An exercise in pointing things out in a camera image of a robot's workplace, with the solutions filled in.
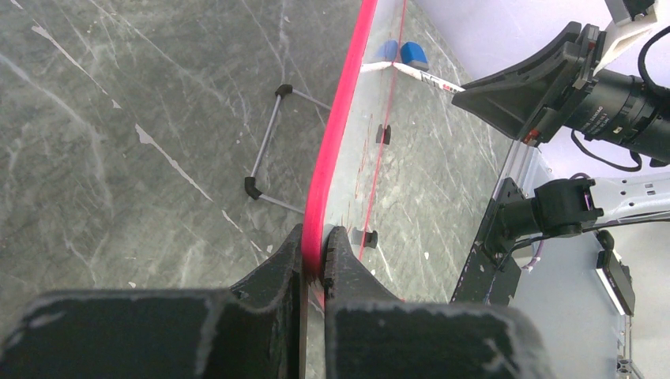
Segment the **aluminium frame rail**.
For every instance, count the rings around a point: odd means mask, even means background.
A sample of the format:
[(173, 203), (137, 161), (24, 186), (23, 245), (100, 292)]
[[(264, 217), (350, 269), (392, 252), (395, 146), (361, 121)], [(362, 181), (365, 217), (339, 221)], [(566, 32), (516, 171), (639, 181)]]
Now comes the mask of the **aluminium frame rail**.
[(555, 174), (538, 148), (514, 141), (507, 153), (492, 198), (501, 192), (506, 178), (514, 181), (524, 197), (533, 197), (534, 189), (555, 179)]

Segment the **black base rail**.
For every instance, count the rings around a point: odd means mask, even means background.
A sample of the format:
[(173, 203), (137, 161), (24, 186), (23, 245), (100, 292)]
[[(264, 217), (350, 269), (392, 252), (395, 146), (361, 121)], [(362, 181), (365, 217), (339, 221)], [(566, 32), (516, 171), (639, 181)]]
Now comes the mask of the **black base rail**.
[(521, 269), (512, 258), (506, 261), (503, 268), (498, 267), (514, 242), (499, 237), (499, 225), (495, 223), (495, 217), (502, 205), (524, 198), (512, 178), (505, 178), (499, 183), (461, 270), (450, 299), (452, 303), (510, 304), (518, 288)]

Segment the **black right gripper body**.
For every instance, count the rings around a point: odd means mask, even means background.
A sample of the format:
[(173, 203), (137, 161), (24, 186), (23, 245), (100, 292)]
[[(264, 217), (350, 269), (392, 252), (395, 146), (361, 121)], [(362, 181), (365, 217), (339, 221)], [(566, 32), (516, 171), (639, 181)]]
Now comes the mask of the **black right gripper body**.
[(603, 69), (597, 83), (562, 122), (587, 141), (599, 140), (648, 156), (653, 163), (669, 161), (669, 88), (650, 77), (649, 49), (669, 34), (665, 27), (646, 42), (638, 55), (638, 77)]

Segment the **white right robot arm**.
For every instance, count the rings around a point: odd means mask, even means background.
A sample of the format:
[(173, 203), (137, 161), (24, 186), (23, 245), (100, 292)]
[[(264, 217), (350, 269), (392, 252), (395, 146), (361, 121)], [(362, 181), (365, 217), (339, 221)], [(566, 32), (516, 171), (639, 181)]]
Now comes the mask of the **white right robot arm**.
[[(669, 90), (638, 55), (638, 75), (598, 69), (605, 33), (571, 21), (530, 58), (472, 81), (453, 105), (475, 115), (512, 140), (530, 147), (548, 143), (562, 127), (575, 143), (605, 141), (625, 148), (640, 171), (669, 163)], [(629, 189), (618, 197), (594, 178), (556, 179), (533, 197), (512, 201), (510, 191), (489, 204), (474, 250), (502, 264), (511, 254), (545, 238), (569, 237), (627, 217), (650, 216), (657, 203), (637, 201)]]

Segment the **black device on floor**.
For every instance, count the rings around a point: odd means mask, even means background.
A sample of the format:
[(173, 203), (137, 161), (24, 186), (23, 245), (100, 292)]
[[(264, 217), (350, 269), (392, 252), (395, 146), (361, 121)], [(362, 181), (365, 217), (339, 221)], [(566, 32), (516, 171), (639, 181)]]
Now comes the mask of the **black device on floor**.
[(630, 268), (622, 264), (620, 256), (615, 252), (615, 239), (609, 231), (598, 231), (596, 237), (601, 246), (597, 257), (597, 275), (618, 312), (622, 316), (632, 317), (636, 296)]

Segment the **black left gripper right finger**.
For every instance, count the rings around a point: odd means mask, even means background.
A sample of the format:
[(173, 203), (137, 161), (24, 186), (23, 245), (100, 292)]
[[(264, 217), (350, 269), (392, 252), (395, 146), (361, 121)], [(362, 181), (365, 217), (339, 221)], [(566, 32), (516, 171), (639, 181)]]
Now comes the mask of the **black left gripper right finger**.
[(505, 306), (405, 302), (335, 227), (323, 255), (328, 378), (553, 378), (535, 325)]

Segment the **red white marker pen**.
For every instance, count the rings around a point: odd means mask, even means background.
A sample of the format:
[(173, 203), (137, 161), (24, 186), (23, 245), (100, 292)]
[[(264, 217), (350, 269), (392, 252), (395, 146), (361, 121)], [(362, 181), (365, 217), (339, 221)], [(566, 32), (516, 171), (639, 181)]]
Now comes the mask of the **red white marker pen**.
[(403, 63), (393, 62), (392, 66), (401, 73), (409, 75), (418, 81), (429, 84), (432, 87), (442, 89), (443, 91), (449, 92), (451, 94), (458, 94), (464, 91), (464, 89), (457, 84), (446, 81), (422, 70), (412, 68), (411, 66), (405, 65)]

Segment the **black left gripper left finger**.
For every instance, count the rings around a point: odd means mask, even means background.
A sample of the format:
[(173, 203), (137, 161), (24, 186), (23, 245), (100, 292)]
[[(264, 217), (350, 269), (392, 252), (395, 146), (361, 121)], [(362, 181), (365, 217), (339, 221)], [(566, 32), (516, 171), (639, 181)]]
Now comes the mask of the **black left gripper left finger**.
[(1, 346), (4, 378), (302, 378), (302, 226), (228, 288), (51, 291)]

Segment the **black whiteboard foot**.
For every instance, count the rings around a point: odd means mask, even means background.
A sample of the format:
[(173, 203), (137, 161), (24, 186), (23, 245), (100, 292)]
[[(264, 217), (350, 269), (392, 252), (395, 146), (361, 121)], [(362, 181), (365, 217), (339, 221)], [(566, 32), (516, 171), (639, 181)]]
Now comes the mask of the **black whiteboard foot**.
[(358, 228), (352, 230), (352, 241), (363, 248), (376, 249), (378, 246), (377, 231), (363, 231)]
[(391, 125), (378, 125), (378, 130), (375, 137), (376, 144), (390, 145), (390, 140), (392, 136)]

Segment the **blue eraser block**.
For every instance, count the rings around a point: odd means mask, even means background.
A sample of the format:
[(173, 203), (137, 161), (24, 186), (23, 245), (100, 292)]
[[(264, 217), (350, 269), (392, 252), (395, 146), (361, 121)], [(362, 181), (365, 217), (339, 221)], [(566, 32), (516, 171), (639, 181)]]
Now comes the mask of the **blue eraser block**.
[(429, 64), (423, 48), (416, 42), (405, 42), (400, 48), (401, 62), (404, 65), (427, 72)]

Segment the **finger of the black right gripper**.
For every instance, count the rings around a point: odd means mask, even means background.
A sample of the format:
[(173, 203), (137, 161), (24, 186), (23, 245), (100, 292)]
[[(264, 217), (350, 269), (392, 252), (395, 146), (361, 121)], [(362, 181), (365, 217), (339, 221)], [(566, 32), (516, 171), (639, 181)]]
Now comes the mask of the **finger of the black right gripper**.
[(582, 25), (571, 21), (545, 47), (503, 71), (464, 85), (452, 104), (482, 119), (505, 136), (520, 141), (551, 90), (564, 87), (574, 74), (582, 45)]

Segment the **pink-framed whiteboard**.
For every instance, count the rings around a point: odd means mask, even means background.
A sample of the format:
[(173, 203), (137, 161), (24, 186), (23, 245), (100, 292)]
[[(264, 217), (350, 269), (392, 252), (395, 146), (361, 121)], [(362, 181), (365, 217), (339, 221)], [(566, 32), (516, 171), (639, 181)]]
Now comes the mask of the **pink-framed whiteboard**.
[(339, 227), (361, 258), (352, 230), (373, 231), (372, 208), (384, 144), (378, 125), (389, 125), (407, 3), (364, 1), (352, 33), (312, 175), (303, 219), (304, 268), (319, 306), (325, 304), (327, 240)]

